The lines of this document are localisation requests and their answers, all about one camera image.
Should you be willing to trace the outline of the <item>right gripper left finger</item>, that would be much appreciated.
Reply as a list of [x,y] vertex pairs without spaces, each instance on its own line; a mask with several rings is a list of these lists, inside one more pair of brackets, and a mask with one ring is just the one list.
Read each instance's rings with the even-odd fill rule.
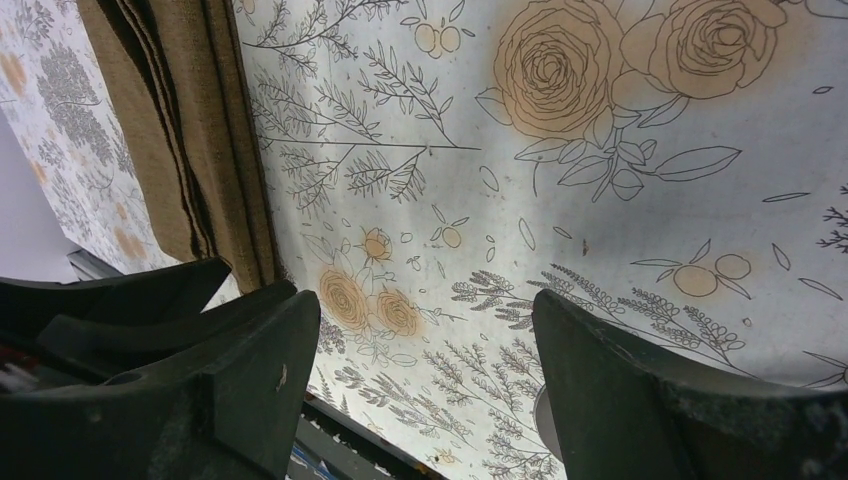
[[100,385],[1,398],[5,479],[282,479],[320,324],[315,293]]

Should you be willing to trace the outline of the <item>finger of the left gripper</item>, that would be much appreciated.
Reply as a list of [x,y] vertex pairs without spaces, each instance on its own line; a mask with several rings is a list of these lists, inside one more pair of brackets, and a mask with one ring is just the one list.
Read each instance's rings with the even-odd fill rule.
[[297,292],[279,281],[213,309],[158,325],[118,326],[55,317],[36,344],[91,371],[125,371],[155,363],[252,321]]
[[3,278],[1,328],[33,338],[58,315],[119,326],[200,313],[231,272],[219,258],[69,284]]

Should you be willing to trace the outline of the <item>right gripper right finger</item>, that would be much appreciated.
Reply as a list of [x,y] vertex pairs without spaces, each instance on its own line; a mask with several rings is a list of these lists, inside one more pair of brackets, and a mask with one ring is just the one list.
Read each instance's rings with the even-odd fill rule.
[[843,479],[847,394],[673,353],[550,291],[533,301],[536,423],[570,479]]

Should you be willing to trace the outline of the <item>brown cloth napkin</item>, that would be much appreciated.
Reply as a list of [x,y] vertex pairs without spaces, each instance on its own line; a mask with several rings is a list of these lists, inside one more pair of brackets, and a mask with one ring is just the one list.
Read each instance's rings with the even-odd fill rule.
[[78,10],[160,249],[219,257],[239,289],[280,280],[232,5],[82,1]]

